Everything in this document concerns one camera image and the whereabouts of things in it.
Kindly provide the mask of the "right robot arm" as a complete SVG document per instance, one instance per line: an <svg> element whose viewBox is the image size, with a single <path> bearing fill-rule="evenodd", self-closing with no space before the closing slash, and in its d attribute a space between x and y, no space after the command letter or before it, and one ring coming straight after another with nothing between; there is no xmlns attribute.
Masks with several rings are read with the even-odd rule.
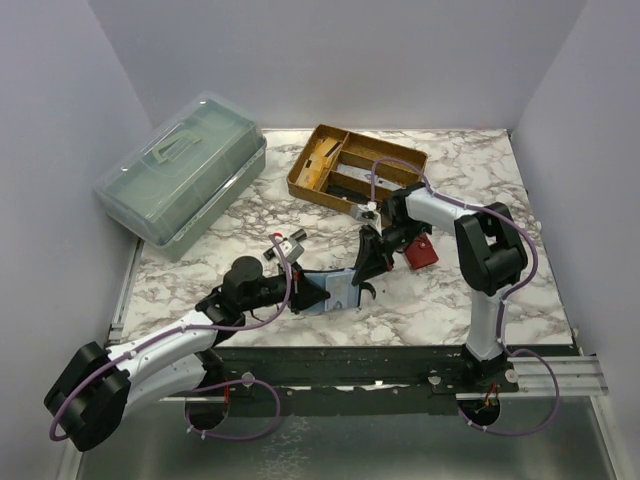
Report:
<svg viewBox="0 0 640 480"><path fill-rule="evenodd" d="M470 330L461 347L459 372L467 384L497 374L506 364L502 340L505 296L528 265L508 207L499 202L468 205L417 183L394 191L381 212L367 211L362 216L368 221L382 216L387 227L380 231L371 225L360 228L354 285L392 270L393 254L423 233L437 228L454 237L459 268L472 293Z"/></svg>

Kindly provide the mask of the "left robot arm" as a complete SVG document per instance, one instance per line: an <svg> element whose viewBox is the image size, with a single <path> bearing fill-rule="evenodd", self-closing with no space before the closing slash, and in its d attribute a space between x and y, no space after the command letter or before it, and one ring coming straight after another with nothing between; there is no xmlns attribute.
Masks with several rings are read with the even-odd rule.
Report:
<svg viewBox="0 0 640 480"><path fill-rule="evenodd" d="M312 271L283 261L267 277L255 257L236 259L222 283L187 314L155 333L105 348L96 342L80 347L46 394L52 416L49 437L69 440L85 452L105 441L135 408L177 393L256 385L253 378L227 375L215 353L217 345L251 330L246 316L275 307L257 328L274 322L285 309L295 313L324 308L333 296L327 271Z"/></svg>

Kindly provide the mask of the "black leather card holder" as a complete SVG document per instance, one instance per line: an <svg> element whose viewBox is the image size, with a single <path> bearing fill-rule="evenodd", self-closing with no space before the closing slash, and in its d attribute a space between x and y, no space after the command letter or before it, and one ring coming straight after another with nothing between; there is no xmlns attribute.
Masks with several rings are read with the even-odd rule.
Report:
<svg viewBox="0 0 640 480"><path fill-rule="evenodd" d="M306 270L305 277L311 283L328 292L329 298L315 301L301 313L305 315L323 314L359 308L363 291L367 291L373 299L376 299L377 292L371 283L363 282L356 286L352 284L354 275L355 270L350 268L323 271Z"/></svg>

